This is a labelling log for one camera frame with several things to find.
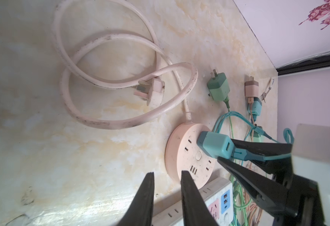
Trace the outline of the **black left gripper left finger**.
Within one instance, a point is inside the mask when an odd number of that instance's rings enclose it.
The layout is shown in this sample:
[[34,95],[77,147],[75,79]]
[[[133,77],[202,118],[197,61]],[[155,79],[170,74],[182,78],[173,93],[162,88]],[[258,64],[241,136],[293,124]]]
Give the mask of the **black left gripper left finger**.
[[118,226],[151,226],[154,207],[155,178],[149,172],[143,179],[130,207]]

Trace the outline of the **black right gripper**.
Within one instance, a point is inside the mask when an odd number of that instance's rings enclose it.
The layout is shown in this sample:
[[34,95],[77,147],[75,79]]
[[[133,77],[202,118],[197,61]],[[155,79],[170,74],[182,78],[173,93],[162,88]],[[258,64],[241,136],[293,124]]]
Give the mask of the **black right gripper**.
[[272,161],[272,180],[230,160],[217,158],[251,199],[274,217],[274,226],[323,226],[324,214],[316,182],[293,172],[291,161],[276,161],[291,157],[292,144],[256,143],[232,140],[231,160]]

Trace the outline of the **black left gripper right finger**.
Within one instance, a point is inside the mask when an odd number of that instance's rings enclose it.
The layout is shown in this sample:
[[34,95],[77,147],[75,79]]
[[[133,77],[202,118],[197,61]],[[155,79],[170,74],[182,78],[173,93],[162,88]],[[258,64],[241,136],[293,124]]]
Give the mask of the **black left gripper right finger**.
[[181,198],[185,226],[217,226],[189,171],[181,172]]

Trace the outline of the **green USB charger plug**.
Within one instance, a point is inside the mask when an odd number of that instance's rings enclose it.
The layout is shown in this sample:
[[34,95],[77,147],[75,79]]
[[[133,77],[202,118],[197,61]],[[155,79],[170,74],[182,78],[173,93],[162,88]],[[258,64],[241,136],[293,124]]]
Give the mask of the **green USB charger plug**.
[[230,111],[230,86],[225,73],[217,73],[214,69],[211,75],[212,78],[207,82],[207,87],[213,100],[215,102],[224,102],[228,111]]

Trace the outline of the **teal USB charger plug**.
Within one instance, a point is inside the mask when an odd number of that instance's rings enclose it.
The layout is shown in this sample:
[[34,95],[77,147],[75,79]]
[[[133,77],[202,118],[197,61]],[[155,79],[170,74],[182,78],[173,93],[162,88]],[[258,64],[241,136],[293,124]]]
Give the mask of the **teal USB charger plug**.
[[202,131],[197,140],[199,148],[209,157],[231,159],[235,145],[231,138],[224,134]]

